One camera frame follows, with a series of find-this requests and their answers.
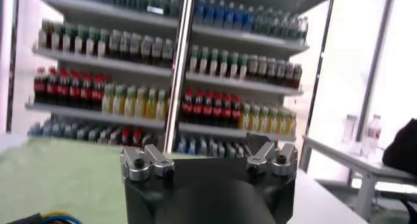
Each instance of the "red label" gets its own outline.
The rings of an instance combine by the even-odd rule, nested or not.
[[[35,92],[45,92],[46,91],[46,85],[42,82],[35,82],[33,83],[33,89]]]

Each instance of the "coca-cola bottle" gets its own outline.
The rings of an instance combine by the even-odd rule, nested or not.
[[[194,98],[193,104],[193,120],[194,123],[200,123],[201,114],[203,112],[203,92],[198,91],[197,96]]]
[[[233,98],[231,128],[237,128],[240,120],[240,98]]]
[[[212,112],[212,121],[213,125],[221,126],[222,122],[222,110],[223,110],[223,95],[221,93],[216,93],[214,98],[213,112]]]
[[[35,92],[35,102],[45,102],[46,100],[46,76],[45,68],[38,68],[33,80],[33,90]]]
[[[203,100],[203,118],[201,119],[201,124],[211,125],[211,114],[213,111],[213,99],[211,92],[206,92],[206,95]]]
[[[232,96],[226,94],[223,99],[223,108],[222,108],[222,117],[220,121],[220,126],[230,126],[232,115]]]
[[[188,89],[182,100],[182,120],[184,122],[192,122],[192,111],[193,111],[193,90]]]

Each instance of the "bottle label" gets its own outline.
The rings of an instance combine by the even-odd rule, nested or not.
[[[230,67],[230,78],[237,78],[237,64],[232,64]]]
[[[205,74],[207,69],[207,60],[201,59],[200,60],[200,74]]]
[[[94,54],[94,40],[91,38],[87,39],[87,47],[85,48],[85,53],[87,55]]]
[[[63,51],[69,52],[71,46],[71,38],[68,35],[64,35],[63,37]]]
[[[106,42],[99,41],[97,47],[97,56],[104,57],[106,55]]]
[[[220,65],[220,77],[225,77],[226,76],[226,72],[227,72],[227,62],[223,62]]]
[[[190,59],[190,72],[195,73],[196,69],[197,69],[197,58],[192,57]]]

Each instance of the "metal pole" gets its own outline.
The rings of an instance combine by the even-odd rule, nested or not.
[[[323,40],[321,41],[321,51],[320,51],[319,63],[317,65],[317,71],[316,71],[316,75],[315,75],[313,95],[311,97],[310,109],[308,111],[308,119],[307,119],[307,126],[306,126],[306,135],[308,135],[308,132],[309,132],[309,129],[310,129],[310,124],[311,124],[311,119],[313,118],[313,110],[314,110],[315,97],[317,95],[317,88],[319,86],[321,65],[323,63],[323,55],[324,55],[324,51],[326,49],[326,41],[327,41],[328,29],[329,29],[329,26],[330,26],[330,20],[332,19],[333,4],[334,4],[334,0],[330,0],[330,2],[328,4],[327,18],[326,18],[326,25],[324,27]],[[304,157],[305,168],[303,170],[305,172],[307,172],[308,163],[310,162],[311,148],[305,148],[305,147],[306,147],[306,142],[304,141],[303,142],[303,145],[302,145],[301,156]]]
[[[164,138],[164,152],[171,153],[178,130],[180,97],[182,83],[186,70],[188,44],[192,32],[192,18],[194,0],[183,0],[180,21],[177,28],[177,48],[174,59],[174,72],[172,77],[171,102],[168,107],[167,124]]]

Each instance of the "bottle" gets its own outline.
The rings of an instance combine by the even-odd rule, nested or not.
[[[207,73],[207,58],[208,57],[209,57],[209,48],[203,47],[203,51],[201,52],[200,67],[199,67],[200,74]]]
[[[108,83],[104,86],[104,96],[102,99],[102,112],[103,113],[113,113],[113,99],[115,95],[115,85],[113,83]]]
[[[223,27],[225,29],[232,29],[234,18],[235,18],[235,4],[234,2],[230,2],[229,8],[225,12]]]
[[[234,30],[242,30],[244,15],[245,15],[244,5],[240,4],[239,9],[235,12],[235,18],[233,20]]]
[[[219,54],[219,50],[216,48],[213,48],[213,50],[211,51],[211,57],[210,57],[210,72],[209,72],[210,76],[215,76],[217,73],[218,54]]]
[[[156,119],[164,121],[167,117],[167,92],[159,90],[158,103],[156,104]]]
[[[184,95],[184,99],[181,103],[182,115],[181,118],[184,122],[192,122],[193,111],[193,90],[187,89],[187,93]]]
[[[250,105],[248,103],[244,103],[242,113],[240,114],[238,129],[249,130],[250,116]]]
[[[146,103],[146,117],[148,119],[156,118],[156,89],[150,88],[148,102]]]
[[[381,135],[381,116],[374,115],[366,127],[364,140],[362,142],[361,156],[369,158],[375,154],[378,147],[379,136]]]
[[[216,93],[212,111],[212,121],[215,126],[222,126],[223,95]]]
[[[45,68],[38,68],[36,70],[36,76],[33,80],[33,90],[35,92],[35,103],[45,102],[47,97]]]
[[[210,0],[206,9],[203,24],[213,26],[214,23],[214,7],[216,6],[216,0]]]
[[[194,23],[196,24],[203,24],[205,15],[205,3],[205,0],[198,0],[197,5],[195,6]]]
[[[222,117],[220,126],[230,127],[233,124],[232,115],[232,96],[226,94],[223,99]]]
[[[211,125],[211,115],[213,111],[213,99],[211,92],[206,92],[206,95],[204,97],[204,103],[203,103],[203,118],[201,119],[202,124]]]
[[[133,117],[135,115],[136,104],[136,87],[131,85],[128,87],[126,101],[124,103],[124,116]]]
[[[146,117],[146,105],[148,102],[148,90],[146,87],[142,86],[137,90],[135,103],[135,116],[136,117]]]
[[[222,62],[220,63],[219,77],[225,77],[227,73],[227,60],[229,59],[229,52],[223,50],[222,52]]]
[[[252,32],[253,29],[253,7],[250,6],[248,11],[243,16],[242,30],[246,32]]]
[[[194,123],[200,123],[203,114],[203,92],[198,91],[194,98],[192,118]]]
[[[238,78],[238,62],[239,60],[239,53],[234,52],[232,53],[232,58],[231,58],[231,64],[230,64],[230,74],[229,77],[231,79],[237,79]]]
[[[225,7],[224,7],[224,0],[220,0],[219,5],[216,7],[214,11],[214,26],[215,27],[223,27],[225,16]]]
[[[196,73],[197,72],[197,62],[198,62],[198,46],[193,45],[191,50],[191,57],[190,57],[190,65],[188,67],[189,73]]]

